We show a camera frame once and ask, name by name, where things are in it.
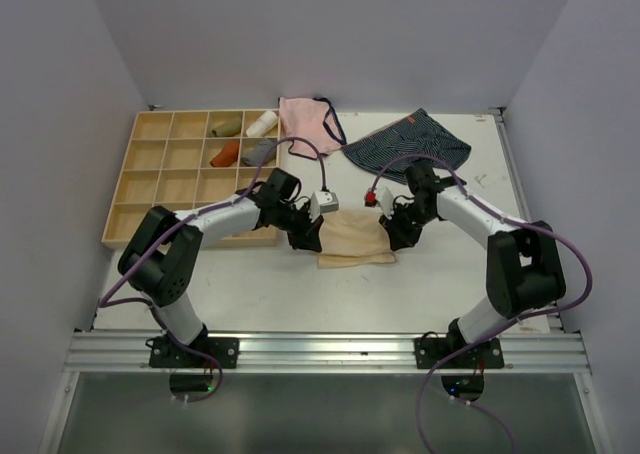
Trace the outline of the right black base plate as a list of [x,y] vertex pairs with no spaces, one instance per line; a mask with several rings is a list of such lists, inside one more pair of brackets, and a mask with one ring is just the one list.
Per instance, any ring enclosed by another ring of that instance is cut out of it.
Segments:
[[494,338],[453,357],[455,350],[444,337],[421,336],[413,339],[416,367],[437,369],[502,369],[505,361],[500,341]]

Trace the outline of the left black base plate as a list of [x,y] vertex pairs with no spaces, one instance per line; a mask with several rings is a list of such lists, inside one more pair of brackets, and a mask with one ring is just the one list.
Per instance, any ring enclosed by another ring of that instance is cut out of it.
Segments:
[[197,369],[220,366],[235,369],[239,357],[239,339],[234,337],[204,337],[190,346],[179,347],[168,336],[147,339],[151,368]]

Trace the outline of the olive rolled underwear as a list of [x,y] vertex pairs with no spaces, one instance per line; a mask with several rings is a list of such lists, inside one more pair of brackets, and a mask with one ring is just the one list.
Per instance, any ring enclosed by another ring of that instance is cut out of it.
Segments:
[[214,126],[210,136],[215,138],[229,138],[238,135],[242,129],[242,118],[232,117],[221,124]]

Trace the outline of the pink underwear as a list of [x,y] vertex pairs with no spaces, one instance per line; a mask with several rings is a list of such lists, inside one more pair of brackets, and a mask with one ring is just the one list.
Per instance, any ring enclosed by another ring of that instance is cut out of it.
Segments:
[[346,135],[331,101],[317,98],[279,98],[279,114],[286,137],[294,140],[288,152],[317,160],[347,144]]

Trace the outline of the grey rolled underwear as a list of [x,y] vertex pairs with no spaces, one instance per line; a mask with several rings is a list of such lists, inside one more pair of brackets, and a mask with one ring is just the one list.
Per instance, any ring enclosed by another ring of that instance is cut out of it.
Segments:
[[257,167],[276,159],[277,145],[274,139],[247,139],[241,148],[240,164],[245,167]]

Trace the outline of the white rolled underwear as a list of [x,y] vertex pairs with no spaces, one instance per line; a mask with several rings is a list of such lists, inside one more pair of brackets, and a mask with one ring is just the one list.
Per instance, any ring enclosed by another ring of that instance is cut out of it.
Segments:
[[264,136],[278,123],[278,115],[275,111],[247,111],[245,115],[245,135],[249,138]]

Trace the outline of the blue striped boxer shorts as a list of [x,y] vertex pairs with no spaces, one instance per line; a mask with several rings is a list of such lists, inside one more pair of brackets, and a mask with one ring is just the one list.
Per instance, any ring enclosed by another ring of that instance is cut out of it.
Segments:
[[459,169],[470,157],[472,147],[434,120],[424,109],[342,148],[356,167],[377,175],[390,161],[426,154]]

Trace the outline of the wooden compartment tray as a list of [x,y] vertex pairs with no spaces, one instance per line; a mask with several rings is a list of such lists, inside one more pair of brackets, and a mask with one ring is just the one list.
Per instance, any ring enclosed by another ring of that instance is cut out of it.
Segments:
[[[247,111],[275,111],[278,123],[264,136],[245,135]],[[282,137],[276,109],[193,110],[139,112],[134,120],[120,174],[112,197],[102,243],[122,249],[149,209],[191,210],[221,202],[246,187],[256,167],[240,164],[245,140]],[[232,117],[242,118],[241,132],[229,138],[210,136],[211,129]],[[240,141],[237,161],[213,168],[212,157],[231,140]]]

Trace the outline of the aluminium mounting rail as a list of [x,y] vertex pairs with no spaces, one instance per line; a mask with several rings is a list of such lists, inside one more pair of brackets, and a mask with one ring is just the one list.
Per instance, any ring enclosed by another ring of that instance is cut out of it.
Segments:
[[[422,347],[416,334],[214,333],[204,347],[231,373],[424,374],[435,363],[435,336]],[[184,356],[148,330],[94,330],[72,337],[67,372],[199,373]],[[444,371],[498,374],[586,374],[578,334],[506,334],[447,363]]]

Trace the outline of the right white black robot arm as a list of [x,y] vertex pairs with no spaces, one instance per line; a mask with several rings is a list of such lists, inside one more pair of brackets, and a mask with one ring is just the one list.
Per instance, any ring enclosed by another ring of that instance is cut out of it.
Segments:
[[387,188],[373,187],[365,194],[365,204],[382,211],[379,223],[392,251],[415,246],[423,227],[439,220],[454,224],[486,253],[485,297],[454,319],[446,334],[451,363],[470,365],[480,356],[479,339],[487,333],[564,297],[564,273],[556,241],[544,234],[547,224],[525,228],[522,220],[481,208],[459,179],[438,176],[428,161],[413,164],[405,178],[411,192],[405,203]]

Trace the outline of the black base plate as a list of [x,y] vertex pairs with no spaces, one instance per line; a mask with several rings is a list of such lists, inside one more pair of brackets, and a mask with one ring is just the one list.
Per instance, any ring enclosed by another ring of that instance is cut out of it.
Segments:
[[413,339],[416,367],[437,369],[502,369],[505,361],[500,341],[494,338],[453,357],[455,350],[444,337],[421,336]]
[[220,366],[235,369],[239,357],[239,339],[234,337],[204,337],[190,346],[179,347],[168,336],[147,339],[151,368],[197,369]]

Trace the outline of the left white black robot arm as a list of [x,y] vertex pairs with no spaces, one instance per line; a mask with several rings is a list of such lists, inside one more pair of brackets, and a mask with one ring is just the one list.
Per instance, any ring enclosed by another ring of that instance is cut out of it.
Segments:
[[293,194],[300,180],[275,168],[256,189],[234,193],[226,201],[199,210],[151,208],[124,249],[117,269],[125,283],[151,303],[160,324],[175,340],[172,353],[185,366],[201,364],[208,343],[205,323],[187,295],[200,250],[237,233],[274,227],[287,234],[295,250],[322,251],[320,214],[310,201],[300,208]]

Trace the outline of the beige underwear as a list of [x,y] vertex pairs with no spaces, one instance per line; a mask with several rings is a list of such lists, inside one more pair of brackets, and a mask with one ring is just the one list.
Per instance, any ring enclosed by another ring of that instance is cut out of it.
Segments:
[[340,209],[324,216],[319,231],[322,251],[320,269],[356,267],[369,264],[395,264],[387,232],[379,215],[366,209]]

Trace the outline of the orange rolled underwear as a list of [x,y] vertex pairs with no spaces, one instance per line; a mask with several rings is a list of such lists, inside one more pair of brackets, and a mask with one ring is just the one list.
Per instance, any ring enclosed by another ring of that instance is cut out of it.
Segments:
[[220,152],[211,158],[209,165],[213,168],[231,167],[238,159],[240,141],[231,140],[227,142]]

